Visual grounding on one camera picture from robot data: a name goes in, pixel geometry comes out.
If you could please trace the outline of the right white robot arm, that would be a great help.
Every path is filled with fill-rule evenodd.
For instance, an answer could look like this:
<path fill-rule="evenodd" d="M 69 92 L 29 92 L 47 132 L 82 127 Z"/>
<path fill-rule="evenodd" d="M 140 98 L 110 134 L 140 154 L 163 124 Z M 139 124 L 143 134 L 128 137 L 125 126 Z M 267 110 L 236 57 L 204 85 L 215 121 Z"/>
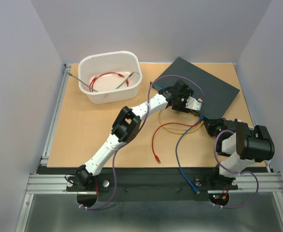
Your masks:
<path fill-rule="evenodd" d="M 214 156 L 217 165 L 209 177 L 215 189 L 231 185 L 235 177 L 248 166 L 272 160 L 275 145 L 267 127 L 249 128 L 239 120 L 206 119 L 206 132 L 215 137 Z"/>

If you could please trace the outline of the dark network switch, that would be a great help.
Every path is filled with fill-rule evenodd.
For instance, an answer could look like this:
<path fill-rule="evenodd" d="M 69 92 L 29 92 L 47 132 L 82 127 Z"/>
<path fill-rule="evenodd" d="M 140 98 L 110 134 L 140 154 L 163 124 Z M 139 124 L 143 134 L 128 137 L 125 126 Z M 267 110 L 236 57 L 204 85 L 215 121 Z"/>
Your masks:
<path fill-rule="evenodd" d="M 180 79 L 179 76 L 193 81 L 195 85 L 184 80 L 193 89 L 194 98 L 203 97 L 199 112 L 208 119 L 222 118 L 240 91 L 181 57 L 176 58 L 161 76 L 167 77 L 152 86 L 157 91 L 173 86 Z"/>

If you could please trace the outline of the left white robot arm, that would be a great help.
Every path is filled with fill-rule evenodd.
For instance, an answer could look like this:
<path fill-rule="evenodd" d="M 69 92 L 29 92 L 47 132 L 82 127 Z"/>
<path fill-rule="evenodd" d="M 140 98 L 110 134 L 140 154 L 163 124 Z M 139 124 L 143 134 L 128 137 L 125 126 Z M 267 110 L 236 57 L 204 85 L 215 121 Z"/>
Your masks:
<path fill-rule="evenodd" d="M 147 94 L 146 102 L 132 108 L 123 107 L 104 144 L 92 158 L 77 168 L 75 176 L 78 185 L 83 190 L 92 189 L 95 180 L 93 177 L 100 174 L 111 156 L 115 156 L 119 149 L 136 138 L 150 115 L 168 107 L 190 111 L 195 103 L 200 109 L 201 105 L 193 98 L 194 91 L 189 87 L 189 83 L 193 84 L 194 82 L 179 76 L 179 80 L 173 86 L 160 89 L 152 98 L 150 98 L 150 94 Z"/>

